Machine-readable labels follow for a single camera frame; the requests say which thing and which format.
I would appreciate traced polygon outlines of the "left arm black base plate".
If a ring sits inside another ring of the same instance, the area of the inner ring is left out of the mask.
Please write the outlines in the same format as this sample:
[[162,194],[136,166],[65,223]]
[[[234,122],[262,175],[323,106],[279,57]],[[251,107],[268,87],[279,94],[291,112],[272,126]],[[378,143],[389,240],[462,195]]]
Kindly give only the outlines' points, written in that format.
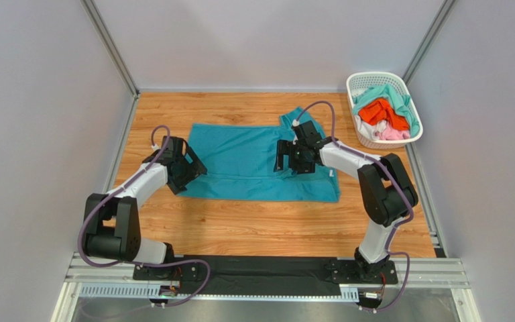
[[197,281],[205,273],[204,265],[196,260],[180,260],[170,266],[136,266],[132,278],[141,281]]

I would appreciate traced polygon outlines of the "teal t shirt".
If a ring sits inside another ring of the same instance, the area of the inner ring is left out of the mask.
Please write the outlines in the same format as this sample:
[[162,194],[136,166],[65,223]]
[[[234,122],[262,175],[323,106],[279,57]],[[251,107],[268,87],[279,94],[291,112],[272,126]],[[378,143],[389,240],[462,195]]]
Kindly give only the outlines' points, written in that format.
[[188,144],[207,168],[187,184],[183,197],[234,201],[313,201],[336,203],[341,191],[334,170],[312,174],[275,169],[278,140],[292,140],[292,122],[312,121],[301,107],[279,117],[278,125],[193,124]]

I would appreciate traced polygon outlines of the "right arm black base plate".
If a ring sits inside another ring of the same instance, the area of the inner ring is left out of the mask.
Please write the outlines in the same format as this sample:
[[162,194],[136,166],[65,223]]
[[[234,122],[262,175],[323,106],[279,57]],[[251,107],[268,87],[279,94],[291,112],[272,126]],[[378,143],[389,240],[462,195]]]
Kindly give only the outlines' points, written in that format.
[[389,258],[373,264],[334,259],[325,268],[337,284],[398,284],[395,263]]

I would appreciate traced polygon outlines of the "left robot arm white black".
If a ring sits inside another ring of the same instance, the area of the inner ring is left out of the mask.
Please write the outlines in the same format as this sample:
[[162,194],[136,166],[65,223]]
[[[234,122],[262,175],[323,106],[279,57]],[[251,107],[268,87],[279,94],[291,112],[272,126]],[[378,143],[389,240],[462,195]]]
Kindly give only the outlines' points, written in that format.
[[78,250],[87,264],[91,258],[110,259],[112,264],[132,262],[165,265],[172,261],[171,246],[143,237],[139,209],[160,188],[174,195],[207,168],[185,139],[165,137],[138,171],[107,193],[93,193],[86,201]]

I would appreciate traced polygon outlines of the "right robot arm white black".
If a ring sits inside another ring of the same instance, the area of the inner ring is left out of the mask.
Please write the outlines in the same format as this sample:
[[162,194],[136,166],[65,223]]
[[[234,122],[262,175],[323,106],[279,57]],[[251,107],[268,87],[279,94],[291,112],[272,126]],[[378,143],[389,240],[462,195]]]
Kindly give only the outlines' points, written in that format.
[[401,159],[395,154],[366,154],[334,137],[323,137],[311,121],[295,121],[292,129],[293,139],[277,142],[274,169],[312,174],[317,166],[324,166],[355,178],[369,217],[355,261],[365,270],[383,266],[390,258],[397,229],[413,219],[418,204],[416,189]]

